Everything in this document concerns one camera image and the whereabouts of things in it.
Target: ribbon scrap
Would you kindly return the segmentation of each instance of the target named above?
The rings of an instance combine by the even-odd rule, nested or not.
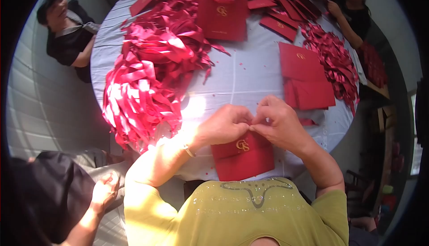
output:
[[[162,122],[177,134],[193,71],[206,69],[204,82],[210,75],[212,45],[195,24],[197,8],[196,0],[160,2],[123,29],[121,55],[106,75],[103,117],[124,149],[131,143],[147,151]],[[221,45],[213,47],[227,53]]]
[[[332,32],[326,33],[319,24],[302,25],[301,33],[305,37],[304,47],[318,54],[335,97],[343,100],[354,116],[354,100],[359,102],[358,76],[350,53],[344,48],[344,40],[340,41]]]

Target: white tablecloth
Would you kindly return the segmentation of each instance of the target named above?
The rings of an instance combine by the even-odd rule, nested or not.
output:
[[[95,40],[91,55],[91,78],[97,101],[102,107],[105,76],[114,67],[121,53],[124,40],[120,25],[131,17],[129,7],[137,0],[119,0],[103,21]],[[257,103],[266,95],[274,94],[284,98],[278,42],[284,38],[259,25],[259,15],[247,19],[248,41],[221,42],[231,53],[228,56],[215,49],[209,53],[216,64],[205,85],[204,71],[194,75],[182,102],[182,128],[199,124],[224,104],[244,105],[255,114]],[[340,30],[324,16],[318,23],[326,32],[334,32],[342,38]],[[302,46],[304,37],[298,32],[294,44]],[[361,71],[356,52],[346,41],[345,48],[351,52],[352,60]],[[305,127],[314,140],[330,152],[342,139],[351,125],[353,116],[349,107],[341,100],[328,110],[298,111],[298,116],[313,119],[319,126]],[[263,179],[271,176],[295,178],[305,171],[301,159],[290,152],[275,148],[275,169],[250,179]],[[218,180],[210,147],[197,152],[183,165],[178,177],[184,180]]]

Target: green object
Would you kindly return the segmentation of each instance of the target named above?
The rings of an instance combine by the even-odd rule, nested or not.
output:
[[[393,192],[393,186],[384,185],[383,186],[383,194],[391,194]]]

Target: yellow-green shirt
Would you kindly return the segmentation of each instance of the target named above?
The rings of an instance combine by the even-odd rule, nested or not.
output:
[[[128,178],[125,222],[128,245],[249,245],[272,237],[280,245],[348,245],[343,191],[311,206],[282,177],[201,184],[177,212],[158,191]]]

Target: gray pants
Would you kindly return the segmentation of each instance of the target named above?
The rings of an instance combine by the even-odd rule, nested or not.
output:
[[[107,208],[106,212],[111,211],[122,204],[125,195],[125,175],[131,167],[131,163],[123,161],[116,164],[107,164],[104,152],[97,148],[91,148],[79,152],[70,152],[72,160],[82,167],[94,182],[100,180],[105,174],[115,171],[119,177],[119,190],[116,200]]]

